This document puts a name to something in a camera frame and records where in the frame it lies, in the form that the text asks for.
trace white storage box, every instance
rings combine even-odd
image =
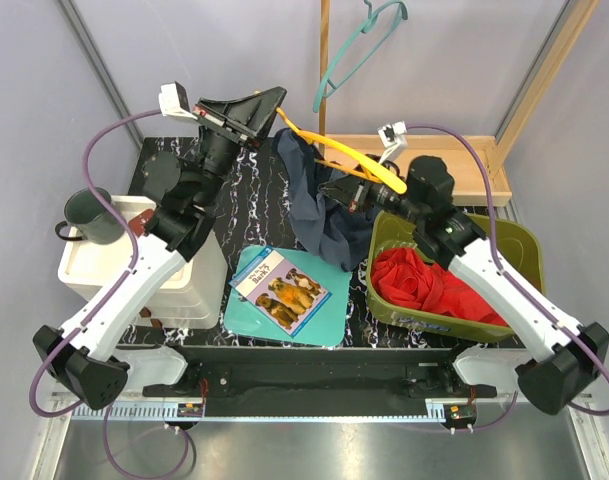
[[[144,210],[155,209],[155,203],[146,197],[112,198],[127,221]],[[71,236],[76,234],[77,229],[71,229]],[[110,245],[67,242],[57,274],[60,281],[90,300],[126,267],[131,252],[126,233]],[[164,283],[146,306],[164,327],[211,328],[219,318],[226,271],[222,249],[211,232],[197,255]],[[149,319],[134,319],[134,323],[151,326]]]

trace mug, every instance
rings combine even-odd
[[[108,203],[112,203],[110,193],[103,188],[98,188],[97,191]],[[88,240],[99,245],[108,245],[124,233],[124,227],[88,188],[80,190],[68,199],[64,206],[64,218],[66,220],[55,225],[55,234],[62,240],[70,242]],[[65,227],[75,227],[81,232],[81,235],[64,236],[60,231]]]

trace wooden shelf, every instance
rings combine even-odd
[[[384,151],[382,141],[377,135],[328,135],[329,137],[348,145],[362,153],[381,155]],[[455,205],[486,206],[486,193],[484,182],[479,168],[470,153],[453,137],[447,135],[407,135],[408,148],[395,162],[400,167],[403,176],[408,166],[420,155],[433,155],[440,157],[447,165],[448,171],[455,178],[455,191],[453,193]],[[489,170],[489,159],[493,158],[495,150],[495,137],[473,136],[466,137],[482,162]],[[355,160],[336,150],[327,148],[327,160],[354,167]],[[511,187],[503,167],[491,179],[493,204],[504,207],[512,196]]]

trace gray floor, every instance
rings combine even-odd
[[[482,422],[499,413],[496,405],[479,408]],[[144,422],[112,422],[109,437],[113,451],[118,452],[152,427]],[[190,432],[197,461],[192,470],[188,461],[175,478],[588,479],[566,412],[549,417],[530,405],[516,407],[493,430],[454,437],[375,424],[204,423]],[[168,471],[182,450],[179,438],[158,431],[119,453],[117,460],[132,473],[151,477]],[[105,458],[101,422],[74,422],[55,478],[122,479]]]

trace teal hanger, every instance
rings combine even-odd
[[[378,48],[380,48],[380,45],[382,45],[382,43],[384,43],[384,41],[391,35],[391,33],[393,33],[395,31],[395,29],[399,26],[399,24],[402,22],[402,20],[408,20],[408,10],[406,9],[406,5],[404,4],[404,2],[402,2],[401,0],[391,0],[390,2],[385,3],[384,5],[382,5],[380,8],[378,8],[375,11],[373,11],[373,5],[371,4],[371,2],[369,0],[364,0],[364,3],[368,6],[368,18],[366,20],[364,20],[364,22],[362,22],[362,24],[359,27],[357,27],[357,30],[355,30],[353,32],[353,34],[348,38],[348,40],[346,40],[344,45],[342,45],[342,48],[340,48],[339,52],[337,52],[337,55],[335,55],[335,57],[333,58],[333,61],[331,61],[331,65],[326,70],[326,74],[322,78],[322,81],[320,82],[320,86],[317,88],[317,94],[315,95],[315,102],[313,103],[313,111],[315,113],[317,113],[319,111],[320,104],[322,103],[322,99],[330,97],[337,91],[338,88],[340,88],[342,85],[344,85],[344,83],[349,78],[351,78],[353,76],[353,74],[355,72],[357,72],[357,70],[359,70],[359,68],[362,65],[364,65],[364,62],[366,62],[371,57],[371,55],[373,55],[375,53],[375,51]],[[395,11],[395,18],[393,19],[393,24],[391,25],[391,29],[388,31],[388,33],[386,35],[384,35],[382,37],[382,39],[379,42],[377,42],[375,44],[373,49],[362,59],[362,61],[360,61],[360,63],[358,63],[353,68],[353,70],[351,70],[348,73],[348,75],[346,75],[346,77],[344,77],[342,79],[342,81],[340,81],[339,83],[334,83],[331,80],[331,75],[333,73],[333,70],[335,70],[335,67],[337,66],[337,64],[340,62],[340,60],[346,53],[346,51],[350,48],[350,46],[353,44],[355,39],[361,33],[370,32],[371,29],[375,26],[375,23],[377,22],[379,14],[392,5],[397,5],[397,10]]]

